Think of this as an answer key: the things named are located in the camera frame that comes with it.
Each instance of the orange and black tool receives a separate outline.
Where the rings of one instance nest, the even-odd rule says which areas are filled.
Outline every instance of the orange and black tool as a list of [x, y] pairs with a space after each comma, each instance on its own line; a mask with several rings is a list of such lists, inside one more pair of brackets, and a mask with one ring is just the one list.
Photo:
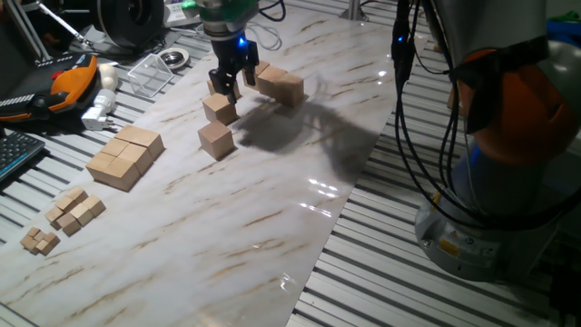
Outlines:
[[99, 91], [97, 59], [69, 54], [37, 64], [0, 98], [0, 122], [48, 119], [72, 109], [84, 109]]

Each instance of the transparent acrylic container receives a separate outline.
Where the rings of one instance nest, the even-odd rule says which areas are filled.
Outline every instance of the transparent acrylic container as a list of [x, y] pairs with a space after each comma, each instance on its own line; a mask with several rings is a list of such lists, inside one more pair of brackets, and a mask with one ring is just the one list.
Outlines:
[[152, 97], [173, 78], [173, 73], [157, 54], [150, 54], [127, 74], [135, 94]]

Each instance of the white marble surface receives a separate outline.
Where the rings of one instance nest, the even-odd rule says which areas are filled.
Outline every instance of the white marble surface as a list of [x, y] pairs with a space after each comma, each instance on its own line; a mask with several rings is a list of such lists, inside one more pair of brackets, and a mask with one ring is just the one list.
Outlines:
[[[41, 326], [283, 326], [395, 91], [387, 27], [300, 9], [276, 27], [282, 49], [261, 58], [305, 78], [304, 105], [241, 83], [238, 149], [214, 162], [197, 135], [204, 57], [136, 123], [167, 150], [129, 193], [84, 171], [74, 184], [106, 212], [46, 258], [0, 248], [0, 302]], [[31, 226], [52, 231], [39, 214], [15, 239]]]

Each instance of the black keyboard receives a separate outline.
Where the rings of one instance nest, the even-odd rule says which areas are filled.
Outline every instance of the black keyboard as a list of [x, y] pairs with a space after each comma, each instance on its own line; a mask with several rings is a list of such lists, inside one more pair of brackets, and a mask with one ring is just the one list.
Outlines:
[[44, 142], [18, 132], [13, 132], [0, 139], [0, 181], [38, 154], [43, 148]]

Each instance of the wooden cube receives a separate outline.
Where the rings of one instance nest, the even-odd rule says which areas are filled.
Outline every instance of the wooden cube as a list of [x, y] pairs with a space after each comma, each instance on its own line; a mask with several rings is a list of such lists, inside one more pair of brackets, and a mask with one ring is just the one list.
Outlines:
[[54, 233], [49, 233], [41, 242], [35, 246], [35, 249], [46, 256], [59, 242], [61, 242], [61, 240], [58, 238], [58, 236], [56, 236]]
[[276, 96], [276, 81], [283, 77], [287, 71], [277, 68], [273, 65], [266, 67], [266, 69], [258, 75], [258, 89], [261, 94], [271, 98]]
[[81, 224], [81, 226], [86, 226], [94, 218], [91, 210], [82, 203], [77, 204], [77, 206], [71, 210], [71, 215]]
[[302, 102], [305, 95], [305, 83], [302, 78], [293, 74], [285, 74], [275, 82], [276, 94], [274, 99], [279, 104], [296, 107]]
[[63, 227], [63, 232], [69, 237], [81, 229], [81, 224], [70, 213], [59, 218], [57, 222]]
[[270, 65], [271, 64], [261, 60], [258, 63], [258, 65], [256, 67], [254, 67], [254, 83], [255, 83], [255, 85], [248, 84], [248, 81], [246, 80], [246, 74], [245, 74], [245, 72], [242, 72], [242, 76], [244, 77], [244, 85], [246, 85], [247, 87], [250, 87], [254, 91], [259, 91], [258, 76], [260, 74], [262, 74], [262, 72], [264, 72], [264, 70]]
[[84, 200], [83, 205], [91, 211], [94, 217], [98, 216], [106, 209], [103, 202], [94, 195], [91, 195], [86, 200]]
[[163, 150], [165, 150], [163, 147], [162, 136], [159, 135], [159, 133], [129, 124], [119, 131], [115, 138], [146, 147], [152, 155], [153, 160], [157, 159], [157, 157], [162, 154]]
[[203, 101], [203, 111], [210, 122], [229, 124], [236, 120], [236, 107], [222, 94], [214, 94]]
[[61, 218], [64, 214], [64, 211], [61, 209], [54, 207], [53, 209], [49, 210], [47, 213], [44, 214], [44, 217], [48, 219], [51, 223], [51, 226], [55, 228], [55, 230], [60, 230], [61, 226], [56, 222], [57, 219]]
[[120, 158], [115, 158], [105, 169], [104, 174], [105, 180], [99, 182], [126, 192], [129, 192], [141, 177], [135, 163]]
[[129, 145], [129, 142], [113, 138], [101, 149], [101, 152], [112, 156], [119, 156], [127, 145]]
[[[212, 80], [208, 80], [208, 90], [210, 91], [210, 95], [216, 94]], [[234, 95], [236, 95], [236, 99], [242, 98], [242, 95], [240, 95], [240, 89], [238, 88], [238, 82], [234, 82]]]
[[220, 160], [234, 149], [232, 132], [224, 124], [215, 121], [198, 131], [202, 149], [214, 159]]
[[32, 236], [25, 236], [21, 241], [20, 244], [24, 246], [24, 248], [32, 254], [38, 254], [38, 250], [36, 250], [36, 245], [39, 244], [37, 240], [35, 240]]
[[75, 186], [73, 189], [71, 189], [71, 191], [69, 191], [66, 196], [73, 199], [77, 204], [83, 202], [84, 199], [89, 197], [87, 192], [85, 192], [84, 189], [80, 188], [79, 186]]
[[127, 145], [127, 147], [125, 147], [125, 149], [119, 154], [119, 158], [134, 163], [141, 176], [143, 176], [153, 164], [152, 155], [147, 151], [147, 148], [136, 144]]
[[26, 236], [35, 237], [35, 236], [38, 234], [38, 232], [40, 232], [40, 230], [39, 230], [38, 228], [36, 228], [36, 227], [32, 227], [32, 228], [31, 228], [31, 229], [28, 231], [28, 233], [26, 233]]
[[104, 172], [113, 160], [115, 160], [115, 157], [110, 154], [97, 153], [86, 167], [95, 181], [104, 183], [104, 180], [107, 179], [107, 175]]
[[61, 209], [65, 213], [70, 212], [77, 205], [77, 203], [68, 196], [63, 196], [59, 201], [54, 204], [57, 208]]
[[38, 232], [33, 238], [35, 241], [41, 242], [45, 236], [46, 236], [46, 233]]

